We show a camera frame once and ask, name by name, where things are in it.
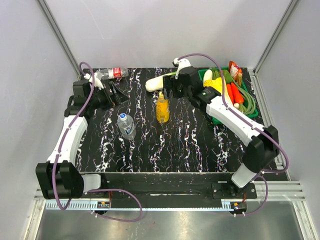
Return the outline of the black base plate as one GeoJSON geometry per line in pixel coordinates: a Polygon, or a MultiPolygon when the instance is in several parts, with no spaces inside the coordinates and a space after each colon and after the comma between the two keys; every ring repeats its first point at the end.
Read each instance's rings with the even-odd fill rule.
{"type": "Polygon", "coordinates": [[[101,189],[110,189],[112,209],[204,210],[222,200],[257,199],[253,183],[236,189],[230,173],[103,173],[101,189]]]}

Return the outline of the toy orange carrot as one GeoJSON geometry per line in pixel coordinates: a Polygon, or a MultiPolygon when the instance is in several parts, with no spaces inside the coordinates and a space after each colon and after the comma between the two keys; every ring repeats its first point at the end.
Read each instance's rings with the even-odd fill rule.
{"type": "Polygon", "coordinates": [[[241,95],[240,91],[238,90],[237,86],[232,82],[230,84],[226,85],[227,87],[227,93],[229,95],[229,98],[233,104],[243,104],[244,98],[241,95]]]}

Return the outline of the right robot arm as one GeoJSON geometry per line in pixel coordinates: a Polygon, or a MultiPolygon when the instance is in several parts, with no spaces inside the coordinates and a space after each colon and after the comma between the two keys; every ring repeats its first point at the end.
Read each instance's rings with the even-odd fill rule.
{"type": "Polygon", "coordinates": [[[239,198],[245,186],[254,179],[280,153],[278,130],[274,126],[264,127],[248,118],[234,106],[224,102],[222,94],[211,86],[204,86],[198,70],[193,66],[182,68],[174,76],[164,76],[163,94],[168,98],[186,97],[195,107],[216,118],[246,146],[242,164],[231,177],[228,194],[239,198]]]}

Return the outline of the red snack packet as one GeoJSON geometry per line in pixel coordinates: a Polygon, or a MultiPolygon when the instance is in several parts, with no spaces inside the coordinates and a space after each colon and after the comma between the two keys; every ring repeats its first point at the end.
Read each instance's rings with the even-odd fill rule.
{"type": "Polygon", "coordinates": [[[231,77],[235,81],[238,80],[239,78],[241,78],[243,75],[242,69],[234,61],[229,62],[228,71],[229,71],[231,77]]]}

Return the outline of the yellow juice bottle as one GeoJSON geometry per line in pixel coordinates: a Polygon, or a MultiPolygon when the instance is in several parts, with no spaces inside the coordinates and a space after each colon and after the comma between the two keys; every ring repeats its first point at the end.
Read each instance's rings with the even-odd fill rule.
{"type": "Polygon", "coordinates": [[[159,92],[157,98],[156,119],[159,123],[166,123],[170,119],[169,100],[165,99],[162,91],[159,92]]]}

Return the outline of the clear blue-cap water bottle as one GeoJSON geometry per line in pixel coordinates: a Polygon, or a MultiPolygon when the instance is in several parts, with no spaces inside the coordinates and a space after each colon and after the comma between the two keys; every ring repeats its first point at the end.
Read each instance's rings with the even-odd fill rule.
{"type": "Polygon", "coordinates": [[[134,119],[130,115],[126,113],[121,113],[118,116],[117,125],[120,129],[122,136],[126,140],[130,140],[130,141],[134,140],[136,136],[136,128],[135,128],[134,119]]]}

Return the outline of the red-label soda bottle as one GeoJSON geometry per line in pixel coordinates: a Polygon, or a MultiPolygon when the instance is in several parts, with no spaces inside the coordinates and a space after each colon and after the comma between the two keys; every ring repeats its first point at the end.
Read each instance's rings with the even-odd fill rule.
{"type": "Polygon", "coordinates": [[[129,75],[129,70],[125,67],[99,69],[102,80],[121,79],[129,75]]]}

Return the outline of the green plastic basket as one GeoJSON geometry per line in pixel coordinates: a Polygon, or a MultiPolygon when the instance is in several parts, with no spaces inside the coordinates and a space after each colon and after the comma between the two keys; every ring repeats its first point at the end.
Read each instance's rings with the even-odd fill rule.
{"type": "MultiPolygon", "coordinates": [[[[222,72],[224,73],[227,70],[228,67],[222,67],[222,72]]],[[[219,71],[218,68],[210,68],[212,71],[219,71]]],[[[208,69],[199,69],[198,74],[201,80],[203,80],[204,74],[208,69]]],[[[247,112],[245,115],[253,119],[258,116],[258,110],[256,109],[256,100],[253,98],[253,96],[250,94],[250,92],[247,89],[246,83],[242,81],[240,88],[238,89],[239,92],[242,94],[242,97],[244,98],[244,103],[242,104],[245,108],[249,109],[249,112],[247,112]]],[[[218,119],[211,117],[211,121],[214,125],[220,125],[222,124],[218,119]]]]}

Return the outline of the toy white radish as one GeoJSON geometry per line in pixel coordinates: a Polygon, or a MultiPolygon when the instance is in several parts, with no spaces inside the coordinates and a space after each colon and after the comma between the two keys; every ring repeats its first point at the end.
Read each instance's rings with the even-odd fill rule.
{"type": "Polygon", "coordinates": [[[204,73],[204,76],[202,78],[203,80],[203,86],[204,87],[209,87],[212,85],[212,80],[213,80],[213,72],[211,69],[206,70],[204,73]]]}

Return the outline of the toy green beans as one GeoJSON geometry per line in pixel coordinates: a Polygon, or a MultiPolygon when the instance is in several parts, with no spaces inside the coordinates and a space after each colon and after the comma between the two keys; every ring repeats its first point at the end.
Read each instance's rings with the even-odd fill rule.
{"type": "Polygon", "coordinates": [[[242,80],[242,73],[235,79],[227,69],[222,69],[223,77],[226,83],[225,98],[244,115],[249,116],[254,114],[256,110],[256,102],[254,98],[244,90],[244,83],[242,80]]]}

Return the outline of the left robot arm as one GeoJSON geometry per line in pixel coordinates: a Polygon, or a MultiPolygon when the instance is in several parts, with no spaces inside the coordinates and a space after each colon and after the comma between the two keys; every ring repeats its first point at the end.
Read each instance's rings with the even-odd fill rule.
{"type": "Polygon", "coordinates": [[[41,192],[47,200],[78,199],[88,190],[98,198],[108,193],[109,186],[101,181],[99,174],[85,176],[76,169],[77,151],[95,111],[117,107],[129,98],[112,81],[95,80],[94,83],[98,89],[92,89],[90,81],[85,79],[73,83],[58,142],[46,162],[38,163],[35,168],[41,192]]]}

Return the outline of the toy napa cabbage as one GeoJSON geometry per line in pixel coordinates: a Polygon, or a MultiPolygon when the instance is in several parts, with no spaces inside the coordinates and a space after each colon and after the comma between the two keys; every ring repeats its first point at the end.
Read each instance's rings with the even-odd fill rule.
{"type": "Polygon", "coordinates": [[[155,92],[163,89],[163,77],[166,76],[175,76],[176,72],[170,72],[167,74],[163,74],[154,78],[151,78],[146,81],[145,83],[145,89],[148,92],[155,92]]]}

